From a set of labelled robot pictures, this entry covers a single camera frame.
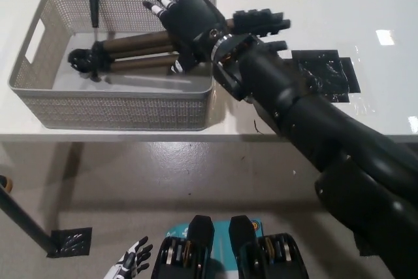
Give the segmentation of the white and black left hand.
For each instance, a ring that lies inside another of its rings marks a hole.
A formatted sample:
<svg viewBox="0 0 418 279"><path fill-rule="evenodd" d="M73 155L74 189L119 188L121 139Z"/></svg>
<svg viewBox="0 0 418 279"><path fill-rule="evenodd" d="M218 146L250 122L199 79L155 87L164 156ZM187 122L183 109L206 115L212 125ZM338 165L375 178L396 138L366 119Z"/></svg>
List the white and black left hand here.
<svg viewBox="0 0 418 279"><path fill-rule="evenodd" d="M150 267L152 244L148 244L148 236L135 242L121 258L110 267L104 279L135 278L140 272Z"/></svg>

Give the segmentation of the black and white right hand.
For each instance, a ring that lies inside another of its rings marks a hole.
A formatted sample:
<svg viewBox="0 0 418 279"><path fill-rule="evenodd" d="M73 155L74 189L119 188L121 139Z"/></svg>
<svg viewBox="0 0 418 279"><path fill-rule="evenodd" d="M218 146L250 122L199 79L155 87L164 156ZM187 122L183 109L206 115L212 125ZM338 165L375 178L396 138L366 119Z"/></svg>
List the black and white right hand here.
<svg viewBox="0 0 418 279"><path fill-rule="evenodd" d="M143 6L157 16L174 41L177 60L174 73L184 74L204 62L211 62L216 42L227 33L227 21L209 0L143 1Z"/></svg>

